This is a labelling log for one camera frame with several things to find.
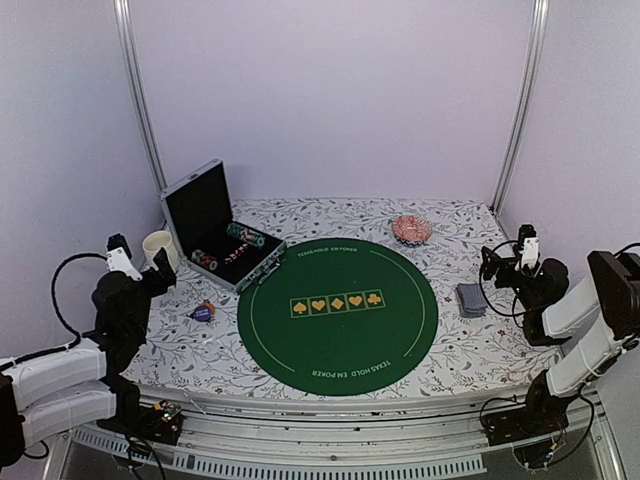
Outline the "purple small blind button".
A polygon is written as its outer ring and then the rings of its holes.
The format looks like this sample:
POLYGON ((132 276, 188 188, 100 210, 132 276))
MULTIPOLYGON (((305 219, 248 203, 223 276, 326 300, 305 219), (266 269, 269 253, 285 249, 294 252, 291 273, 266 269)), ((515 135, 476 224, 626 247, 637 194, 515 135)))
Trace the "purple small blind button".
POLYGON ((206 307, 198 305, 194 309, 191 317, 197 322, 208 323, 215 318, 215 312, 211 312, 206 307))

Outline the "short poker chip stack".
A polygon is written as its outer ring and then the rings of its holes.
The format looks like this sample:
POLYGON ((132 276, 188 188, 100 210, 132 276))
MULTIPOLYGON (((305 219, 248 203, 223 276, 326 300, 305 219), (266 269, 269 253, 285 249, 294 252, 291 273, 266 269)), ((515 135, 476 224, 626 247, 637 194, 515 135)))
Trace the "short poker chip stack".
POLYGON ((201 268, 211 272, 215 271, 218 266, 217 259, 213 255, 201 249, 196 249, 191 253, 191 261, 201 268))

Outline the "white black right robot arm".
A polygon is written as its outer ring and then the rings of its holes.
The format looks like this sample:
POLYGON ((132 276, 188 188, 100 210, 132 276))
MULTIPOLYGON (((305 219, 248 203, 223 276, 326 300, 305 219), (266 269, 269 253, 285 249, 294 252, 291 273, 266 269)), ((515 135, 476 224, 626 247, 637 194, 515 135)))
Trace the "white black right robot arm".
POLYGON ((639 342, 639 256, 636 245, 589 253, 589 274, 569 284, 557 259, 535 259, 520 241, 514 257, 482 251, 481 280, 509 288, 522 307, 522 328, 532 346, 555 346, 581 337, 557 364, 530 384, 522 406, 483 414, 481 425, 492 445, 520 441, 564 429, 566 411, 590 380, 602 376, 617 358, 639 342))

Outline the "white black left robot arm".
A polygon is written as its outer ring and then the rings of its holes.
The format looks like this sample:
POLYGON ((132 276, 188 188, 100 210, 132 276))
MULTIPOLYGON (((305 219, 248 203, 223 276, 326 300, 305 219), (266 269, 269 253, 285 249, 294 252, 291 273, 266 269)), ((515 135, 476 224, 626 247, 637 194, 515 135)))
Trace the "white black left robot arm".
POLYGON ((183 417, 166 400, 140 403, 140 390, 123 372, 146 342, 151 301, 175 285, 167 252, 138 271, 125 245, 110 242, 108 266, 92 294, 93 330, 73 330, 62 346, 1 363, 1 464, 10 466, 45 438, 96 421, 140 442, 176 445, 183 417))

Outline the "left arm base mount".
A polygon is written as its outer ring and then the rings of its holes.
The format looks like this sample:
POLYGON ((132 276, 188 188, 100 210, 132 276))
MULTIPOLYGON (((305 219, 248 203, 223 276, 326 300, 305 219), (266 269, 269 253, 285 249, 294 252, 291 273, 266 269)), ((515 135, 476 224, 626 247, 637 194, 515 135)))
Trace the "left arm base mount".
POLYGON ((182 408, 162 400, 153 406, 138 405, 127 415, 97 420, 98 427, 140 440, 176 446, 182 432, 182 408))

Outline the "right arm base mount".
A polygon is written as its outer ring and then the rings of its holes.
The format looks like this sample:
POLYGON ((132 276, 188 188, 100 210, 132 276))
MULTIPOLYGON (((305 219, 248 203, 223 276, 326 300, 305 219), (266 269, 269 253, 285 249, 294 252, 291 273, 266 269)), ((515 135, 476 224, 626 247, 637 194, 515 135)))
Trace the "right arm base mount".
POLYGON ((542 440, 535 443, 516 446, 512 451, 516 461, 529 470, 549 466, 569 426, 565 413, 531 416, 524 402, 502 397, 490 398, 484 402, 479 422, 490 446, 514 445, 542 437, 542 440))

